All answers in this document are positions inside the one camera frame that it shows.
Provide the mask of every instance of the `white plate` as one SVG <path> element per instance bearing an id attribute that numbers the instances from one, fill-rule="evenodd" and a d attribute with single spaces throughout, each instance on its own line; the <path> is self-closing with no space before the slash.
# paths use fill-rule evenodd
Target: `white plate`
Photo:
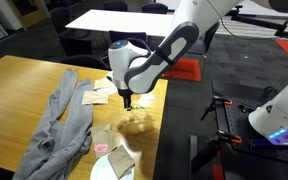
<path id="1" fill-rule="evenodd" d="M 118 180 L 116 174 L 107 158 L 108 154 L 100 157 L 91 172 L 91 180 Z M 120 180 L 133 180 L 134 167 L 129 170 Z"/>

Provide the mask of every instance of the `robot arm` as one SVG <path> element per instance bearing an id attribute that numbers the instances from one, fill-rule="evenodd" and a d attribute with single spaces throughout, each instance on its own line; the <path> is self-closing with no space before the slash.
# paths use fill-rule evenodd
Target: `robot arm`
<path id="1" fill-rule="evenodd" d="M 285 0 L 254 0 L 263 5 Z M 169 34 L 155 52 L 137 48 L 128 41 L 118 41 L 109 48 L 113 73 L 109 79 L 124 98 L 124 108 L 130 110 L 132 93 L 150 92 L 158 78 L 211 26 L 227 14 L 240 0 L 182 0 L 176 9 Z"/>

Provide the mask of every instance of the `white table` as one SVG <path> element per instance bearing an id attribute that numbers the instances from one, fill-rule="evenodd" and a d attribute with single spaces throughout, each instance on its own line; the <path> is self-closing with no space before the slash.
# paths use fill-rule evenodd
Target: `white table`
<path id="1" fill-rule="evenodd" d="M 108 32 L 145 32 L 148 36 L 166 36 L 173 15 L 90 10 L 66 28 Z"/>

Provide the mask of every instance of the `floor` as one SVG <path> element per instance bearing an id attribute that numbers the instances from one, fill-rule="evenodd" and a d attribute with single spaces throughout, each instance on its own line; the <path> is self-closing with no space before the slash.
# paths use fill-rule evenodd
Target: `floor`
<path id="1" fill-rule="evenodd" d="M 101 44 L 95 46 L 94 56 L 102 52 Z M 0 58 L 6 54 L 51 62 L 65 58 L 49 20 L 1 41 Z M 190 54 L 185 54 L 185 57 L 199 58 Z M 206 140 L 214 134 L 214 114 L 204 121 L 199 120 L 212 98 L 212 81 L 277 89 L 288 83 L 288 54 L 271 39 L 242 40 L 216 34 L 204 68 L 202 82 L 169 79 L 154 172 L 156 180 L 187 179 L 188 137 L 193 134 Z M 200 179 L 214 178 L 207 168 L 203 168 L 199 176 Z"/>

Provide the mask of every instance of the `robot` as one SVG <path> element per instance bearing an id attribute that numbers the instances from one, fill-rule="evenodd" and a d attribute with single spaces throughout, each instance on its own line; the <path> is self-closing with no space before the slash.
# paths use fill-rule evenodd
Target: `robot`
<path id="1" fill-rule="evenodd" d="M 263 7 L 288 13 L 288 0 L 253 1 Z M 168 35 L 154 52 L 149 48 L 138 48 L 127 40 L 114 42 L 108 50 L 112 72 L 107 77 L 123 97 L 124 108 L 131 110 L 131 95 L 150 92 L 158 78 L 239 2 L 182 0 L 174 12 Z M 284 138 L 288 136 L 288 120 L 285 120 L 285 116 L 288 118 L 288 86 L 272 101 L 251 113 L 249 121 L 256 131 L 273 144 L 288 145 L 287 138 Z"/>

